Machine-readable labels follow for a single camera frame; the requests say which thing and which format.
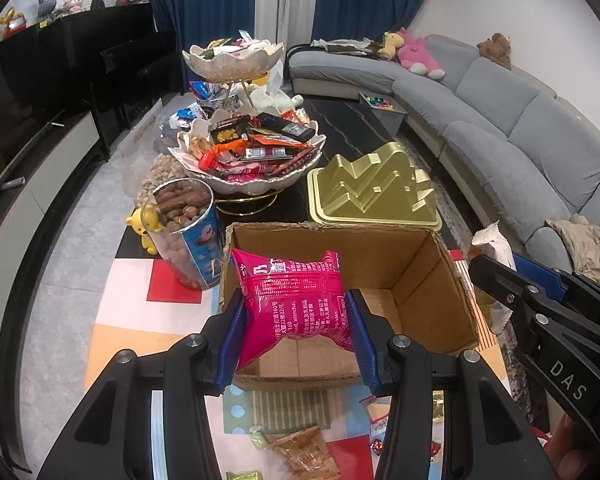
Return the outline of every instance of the cardboard box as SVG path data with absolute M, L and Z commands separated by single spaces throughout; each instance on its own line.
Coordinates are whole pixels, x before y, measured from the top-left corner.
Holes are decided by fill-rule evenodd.
M 437 232 L 398 224 L 234 223 L 226 231 L 220 305 L 240 281 L 228 255 L 237 248 L 268 258 L 316 262 L 340 255 L 344 291 L 359 288 L 369 309 L 436 352 L 456 354 L 478 343 L 474 311 Z M 301 390 L 361 382 L 356 357 L 330 339 L 283 339 L 240 370 L 245 390 Z

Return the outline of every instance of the gray bunny plush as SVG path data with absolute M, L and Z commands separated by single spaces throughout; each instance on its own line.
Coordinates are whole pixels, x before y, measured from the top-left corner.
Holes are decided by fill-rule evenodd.
M 44 16 L 50 15 L 56 8 L 55 0 L 38 0 L 38 17 L 43 18 Z

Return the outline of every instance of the white plush toy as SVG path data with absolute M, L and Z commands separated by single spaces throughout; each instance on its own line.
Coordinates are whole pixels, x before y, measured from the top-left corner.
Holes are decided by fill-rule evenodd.
M 269 106 L 277 108 L 280 113 L 284 113 L 287 110 L 295 110 L 302 106 L 304 99 L 300 95 L 295 95 L 292 98 L 286 95 L 282 90 L 275 90 L 272 95 L 267 94 L 267 86 L 258 86 L 254 83 L 247 85 L 247 90 L 253 101 L 253 106 L 257 111 L 261 112 Z M 238 98 L 242 104 L 250 104 L 247 94 L 244 91 L 242 85 L 237 87 Z

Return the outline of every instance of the yellow plush toy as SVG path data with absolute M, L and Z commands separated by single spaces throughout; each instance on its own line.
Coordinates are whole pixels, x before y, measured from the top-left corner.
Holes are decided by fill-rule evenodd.
M 393 59 L 398 49 L 404 46 L 404 40 L 401 36 L 393 32 L 386 32 L 383 39 L 384 45 L 378 50 L 378 56 L 382 59 Z
M 131 216 L 126 218 L 125 223 L 131 226 L 133 230 L 141 236 L 143 249 L 146 249 L 149 254 L 158 254 L 158 249 L 155 248 L 154 243 L 151 241 L 151 238 L 149 238 L 149 235 L 142 225 L 142 220 L 140 218 L 141 211 L 141 207 L 136 209 Z M 160 230 L 161 225 L 158 220 L 158 213 L 155 212 L 150 204 L 146 206 L 144 211 L 144 220 L 152 231 L 158 232 Z

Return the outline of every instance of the blue polka dot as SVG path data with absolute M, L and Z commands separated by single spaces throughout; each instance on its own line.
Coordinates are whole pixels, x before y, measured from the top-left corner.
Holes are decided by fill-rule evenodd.
M 231 414 L 235 418 L 240 418 L 241 416 L 244 415 L 244 408 L 242 406 L 234 406 L 231 408 Z

